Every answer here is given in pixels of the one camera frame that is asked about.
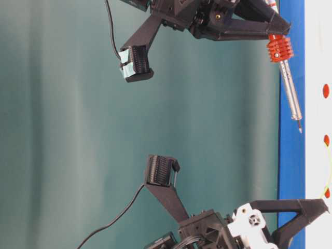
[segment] black 3d-printed part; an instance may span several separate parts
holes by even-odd
[[[142,11],[146,11],[151,2],[151,0],[121,0],[121,1],[130,4],[131,6],[134,6],[135,8],[140,9]]]
[[[154,162],[156,166],[160,167],[163,165],[161,167],[162,171],[153,169]],[[171,174],[172,170],[175,172],[180,170],[180,166],[175,158],[149,155],[145,171],[145,186],[179,223],[189,218],[189,216],[176,193],[175,187],[170,181],[169,184],[166,184],[168,175]]]
[[[147,178],[149,184],[169,186],[173,160],[154,155],[149,158],[150,170]]]
[[[188,236],[202,235],[205,240],[200,243],[202,249],[238,249],[231,235],[227,221],[213,210],[202,212],[197,216],[181,222],[179,234],[181,239]]]

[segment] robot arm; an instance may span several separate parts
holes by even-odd
[[[194,243],[199,249],[288,249],[293,236],[328,211],[322,199],[260,200],[237,208],[227,218],[213,210],[188,217],[171,182],[171,173],[178,172],[176,169],[179,166],[175,158],[149,156],[146,187],[179,223],[181,242],[177,243],[168,233],[148,244],[146,249],[192,248]],[[281,212],[297,215],[271,235],[263,213]]]
[[[120,67],[127,82],[152,78],[147,54],[161,24],[215,41],[268,39],[269,35],[287,35],[291,26],[262,0],[123,1],[143,11],[150,3],[151,12],[121,47]]]

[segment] black cable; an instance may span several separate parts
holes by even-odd
[[[116,57],[121,60],[121,57],[119,55],[118,50],[116,49],[115,46],[115,41],[114,41],[114,27],[113,27],[113,19],[112,19],[112,14],[110,13],[110,7],[109,7],[109,2],[108,0],[105,0],[105,5],[106,5],[106,9],[107,9],[107,13],[108,13],[108,20],[109,20],[109,33],[110,33],[110,42],[112,43],[112,47],[114,50],[114,53],[116,55]]]
[[[111,225],[113,225],[119,218],[121,218],[121,216],[123,214],[125,214],[125,212],[131,207],[131,205],[134,203],[134,201],[136,200],[136,197],[139,195],[140,191],[142,190],[142,188],[144,187],[144,183],[141,184],[141,186],[139,187],[139,189],[137,190],[136,194],[134,195],[133,199],[131,200],[131,202],[125,207],[125,209],[120,213],[118,214],[118,216],[116,216],[109,224],[107,224],[106,226],[103,226],[101,228],[98,228],[96,231],[92,232],[89,234],[89,236],[87,236],[81,243],[80,245],[78,246],[77,249],[80,249],[84,244],[85,242],[88,241],[89,238],[91,238],[92,236],[94,236],[96,233],[110,227]]]

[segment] metal screw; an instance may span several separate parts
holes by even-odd
[[[253,227],[258,226],[260,224],[260,218],[257,215],[252,215],[249,217],[249,223]]]

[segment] screwdriver tip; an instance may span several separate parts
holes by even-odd
[[[302,126],[301,126],[301,121],[298,120],[297,124],[299,125],[299,132],[302,134]]]

